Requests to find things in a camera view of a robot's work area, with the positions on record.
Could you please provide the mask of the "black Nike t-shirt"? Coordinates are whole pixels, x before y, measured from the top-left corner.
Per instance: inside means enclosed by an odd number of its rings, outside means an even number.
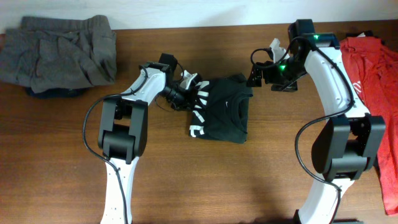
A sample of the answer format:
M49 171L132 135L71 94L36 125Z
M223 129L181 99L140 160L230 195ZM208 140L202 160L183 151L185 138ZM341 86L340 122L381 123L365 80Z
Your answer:
M203 80L194 85L197 91L192 109L189 136L243 144L248 138L251 87L242 74Z

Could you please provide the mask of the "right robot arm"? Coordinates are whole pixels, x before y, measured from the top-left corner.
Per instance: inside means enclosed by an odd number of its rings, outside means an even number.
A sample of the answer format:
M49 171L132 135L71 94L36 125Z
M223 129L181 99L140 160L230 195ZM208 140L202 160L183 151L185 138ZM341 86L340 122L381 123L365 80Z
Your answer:
M335 34L317 33L310 19L298 19L288 27L289 46L280 47L274 39L265 52L270 60L253 62L249 87L270 84L273 91L297 91L297 81L310 75L321 99L324 116L304 124L295 137L297 149L301 134L311 125L326 122L312 146L313 179L309 195L295 211L293 223L336 223L344 193L363 172L371 169L386 130L382 116L373 115L354 90L343 64L340 43Z

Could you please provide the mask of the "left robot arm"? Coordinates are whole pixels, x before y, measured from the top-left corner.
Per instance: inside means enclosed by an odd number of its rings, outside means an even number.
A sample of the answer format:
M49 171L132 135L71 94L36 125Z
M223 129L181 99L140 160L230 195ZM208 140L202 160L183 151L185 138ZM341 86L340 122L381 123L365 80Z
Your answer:
M98 146L106 159L106 196L102 223L132 223L131 198L134 172L147 144L149 105L158 96L175 110L192 107L193 87L201 76L184 70L170 54L139 67L137 80L123 93L103 101Z

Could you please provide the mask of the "black logo t-shirt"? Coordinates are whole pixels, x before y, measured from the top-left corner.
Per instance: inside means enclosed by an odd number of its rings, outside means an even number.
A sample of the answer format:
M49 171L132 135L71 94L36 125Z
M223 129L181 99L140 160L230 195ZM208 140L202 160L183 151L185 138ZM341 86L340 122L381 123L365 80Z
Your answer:
M345 37L375 37L377 38L376 35L374 35L373 31L371 30L365 30L361 32L349 32L345 34Z

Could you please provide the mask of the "folded dark navy garment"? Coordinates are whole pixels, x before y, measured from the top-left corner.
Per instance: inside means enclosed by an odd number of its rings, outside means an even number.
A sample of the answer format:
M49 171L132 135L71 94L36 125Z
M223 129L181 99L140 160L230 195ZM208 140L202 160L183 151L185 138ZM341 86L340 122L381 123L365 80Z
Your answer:
M80 89L68 89L68 88L53 88L48 89L40 93L35 93L32 88L24 88L25 92L32 97L38 99L49 99L49 98L74 98L81 96L88 89L80 88Z

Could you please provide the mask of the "folded grey shorts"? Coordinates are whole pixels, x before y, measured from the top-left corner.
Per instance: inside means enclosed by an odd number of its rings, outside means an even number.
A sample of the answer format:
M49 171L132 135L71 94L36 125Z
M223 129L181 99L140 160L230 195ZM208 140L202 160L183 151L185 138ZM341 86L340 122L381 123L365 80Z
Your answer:
M85 20L25 16L5 38L2 82L34 93L115 83L116 33L106 16Z

